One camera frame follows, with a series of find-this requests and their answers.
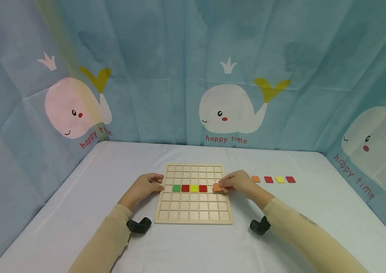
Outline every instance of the white table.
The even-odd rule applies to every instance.
[[[386,228],[354,190],[316,152],[105,141],[67,178],[0,258],[0,273],[67,272],[135,179],[164,172],[166,163],[221,164],[261,178],[260,185],[311,218],[346,247],[370,272],[386,272]],[[293,176],[295,184],[265,184],[264,176]],[[133,219],[153,220],[158,196],[147,198]],[[132,235],[113,272],[313,272],[273,231],[248,229],[261,211],[231,193],[233,225],[152,224]]]

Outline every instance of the left hand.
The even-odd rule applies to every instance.
[[[148,173],[140,175],[127,192],[120,199],[120,205],[133,210],[134,207],[153,192],[161,192],[164,187],[161,185],[164,175]]]

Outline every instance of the yellow whale tail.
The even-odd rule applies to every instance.
[[[278,95],[279,92],[287,88],[291,83],[290,80],[283,80],[276,84],[274,88],[272,88],[265,78],[256,78],[253,80],[253,82],[259,88],[261,88],[261,92],[263,93],[264,97],[264,103],[266,104],[269,103],[276,95]]]
[[[94,75],[83,66],[80,66],[79,70],[81,70],[81,72],[87,76],[87,78],[91,81],[94,87],[96,87],[97,91],[102,94],[105,88],[105,84],[111,76],[111,70],[109,68],[100,70],[99,74],[97,75],[97,78],[94,77]]]

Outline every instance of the black object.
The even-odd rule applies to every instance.
[[[152,221],[150,221],[149,218],[144,217],[140,223],[137,223],[136,221],[129,220],[126,222],[126,226],[129,228],[129,230],[132,233],[138,233],[138,234],[144,234],[147,232],[147,230],[150,228],[150,225],[152,224]]]
[[[264,235],[264,233],[270,229],[270,223],[267,221],[267,218],[264,216],[262,219],[261,219],[261,223],[256,221],[256,220],[252,220],[250,222],[250,229],[255,232],[256,234],[258,235]]]

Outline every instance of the crown illustration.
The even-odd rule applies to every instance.
[[[222,64],[223,69],[225,70],[225,74],[232,74],[232,69],[237,64],[237,63],[231,64],[231,56],[229,56],[227,63],[224,63],[222,61],[220,63]]]
[[[38,59],[38,61],[44,64],[45,66],[47,66],[47,68],[49,68],[50,71],[56,70],[55,56],[52,56],[52,58],[49,58],[49,55],[47,55],[46,52],[44,52],[44,60]]]

